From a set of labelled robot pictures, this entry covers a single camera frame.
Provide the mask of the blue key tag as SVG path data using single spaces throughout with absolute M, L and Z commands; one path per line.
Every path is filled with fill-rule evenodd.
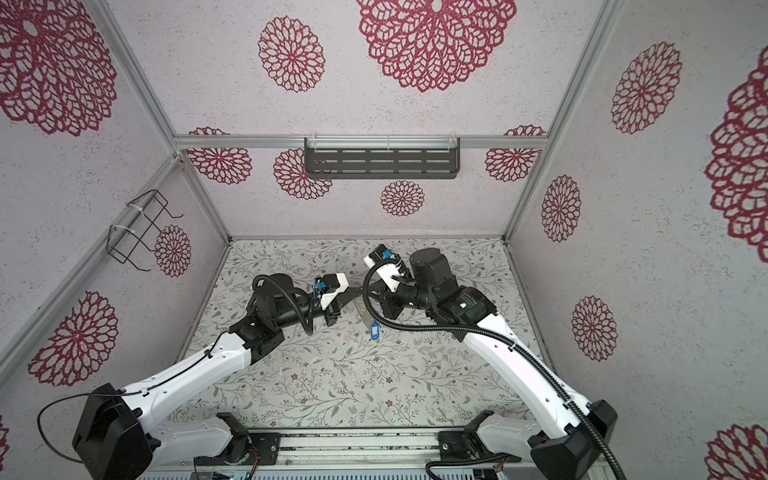
M 372 341 L 379 341 L 381 336 L 381 324 L 375 322 L 370 327 L 370 337 Z

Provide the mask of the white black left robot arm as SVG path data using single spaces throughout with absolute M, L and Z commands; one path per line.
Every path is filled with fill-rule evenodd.
M 147 469 L 212 458 L 239 464 L 253 452 L 249 430 L 230 412 L 168 426 L 167 417 L 220 380 L 267 357 L 299 324 L 333 325 L 362 293 L 343 273 L 319 277 L 309 291 L 286 274 L 258 275 L 245 316 L 194 355 L 144 380 L 116 389 L 105 384 L 86 400 L 72 446 L 94 479 L 137 479 Z

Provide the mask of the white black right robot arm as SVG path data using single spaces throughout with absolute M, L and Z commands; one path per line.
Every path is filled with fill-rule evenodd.
M 618 419 L 605 400 L 590 401 L 567 385 L 521 342 L 498 308 L 474 287 L 462 286 L 437 248 L 414 252 L 408 261 L 379 245 L 365 259 L 362 298 L 379 324 L 405 332 L 448 332 L 479 355 L 512 387 L 534 418 L 478 414 L 462 431 L 444 431 L 439 467 L 532 462 L 547 479 L 580 479 L 604 459 L 625 478 L 609 441 Z

